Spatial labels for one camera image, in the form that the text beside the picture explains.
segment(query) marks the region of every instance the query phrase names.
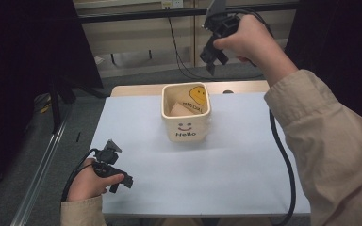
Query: hand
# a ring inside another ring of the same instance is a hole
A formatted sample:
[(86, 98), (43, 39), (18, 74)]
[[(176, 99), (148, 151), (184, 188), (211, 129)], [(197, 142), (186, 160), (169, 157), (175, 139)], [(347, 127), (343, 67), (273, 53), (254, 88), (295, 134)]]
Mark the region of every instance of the hand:
[(217, 49), (233, 51), (242, 62), (252, 61), (264, 73), (270, 86), (298, 71), (266, 26), (253, 15), (243, 16), (236, 33), (215, 40), (213, 45)]
[(101, 178), (96, 175), (92, 164), (95, 160), (88, 158), (84, 162), (84, 166), (88, 166), (81, 170), (74, 178), (70, 186), (68, 202), (82, 201), (93, 197), (100, 196), (107, 192), (106, 187), (118, 184), (124, 179), (124, 175), (117, 174), (107, 178)]

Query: wall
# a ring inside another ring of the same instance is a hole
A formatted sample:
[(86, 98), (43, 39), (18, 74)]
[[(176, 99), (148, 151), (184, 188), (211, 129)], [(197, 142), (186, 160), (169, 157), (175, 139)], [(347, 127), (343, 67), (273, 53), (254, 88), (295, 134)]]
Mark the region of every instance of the wall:
[[(74, 0), (79, 15), (122, 13), (161, 9), (155, 0), (104, 1)], [(290, 2), (288, 0), (228, 0), (227, 6)], [(184, 8), (207, 8), (211, 0), (184, 0)], [(260, 12), (275, 38), (282, 46), (288, 40), (295, 10)], [(190, 62), (203, 65), (199, 58), (211, 33), (202, 28), (205, 16), (172, 18), (177, 47), (188, 47)], [(173, 49), (170, 25), (167, 18), (137, 21), (83, 24), (84, 31), (95, 56), (133, 51)]]

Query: table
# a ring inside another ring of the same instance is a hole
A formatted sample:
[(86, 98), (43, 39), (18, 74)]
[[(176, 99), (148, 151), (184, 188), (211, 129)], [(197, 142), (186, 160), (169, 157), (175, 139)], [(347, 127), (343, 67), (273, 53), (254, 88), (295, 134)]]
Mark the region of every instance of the table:
[[(119, 186), (116, 194), (105, 194), (104, 214), (238, 217), (288, 211), (288, 171), (272, 138), (263, 101), (267, 83), (206, 85), (212, 104), (211, 131), (205, 141), (194, 143), (173, 143), (166, 138), (160, 118), (160, 94), (165, 85), (113, 89), (91, 148), (102, 149), (112, 138), (123, 149), (114, 167), (133, 176), (134, 185), (131, 189)], [(234, 94), (221, 94), (225, 90)], [(310, 207), (293, 154), (288, 148), (287, 152), (297, 182), (295, 214), (308, 214)]]

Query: yellow smiley face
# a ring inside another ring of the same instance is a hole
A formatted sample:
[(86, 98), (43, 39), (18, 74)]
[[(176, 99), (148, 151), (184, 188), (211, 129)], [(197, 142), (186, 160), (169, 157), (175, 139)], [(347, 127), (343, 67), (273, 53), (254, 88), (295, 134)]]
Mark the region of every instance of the yellow smiley face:
[(199, 105), (204, 105), (206, 102), (206, 93), (204, 87), (195, 87), (191, 89), (189, 96)]

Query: beige jacket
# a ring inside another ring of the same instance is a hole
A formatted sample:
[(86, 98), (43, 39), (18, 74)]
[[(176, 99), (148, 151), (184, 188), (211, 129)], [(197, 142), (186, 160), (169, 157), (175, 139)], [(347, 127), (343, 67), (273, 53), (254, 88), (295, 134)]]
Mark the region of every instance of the beige jacket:
[[(265, 100), (295, 155), (312, 225), (362, 226), (362, 118), (305, 70), (275, 84)], [(61, 223), (105, 225), (102, 197), (64, 202)]]

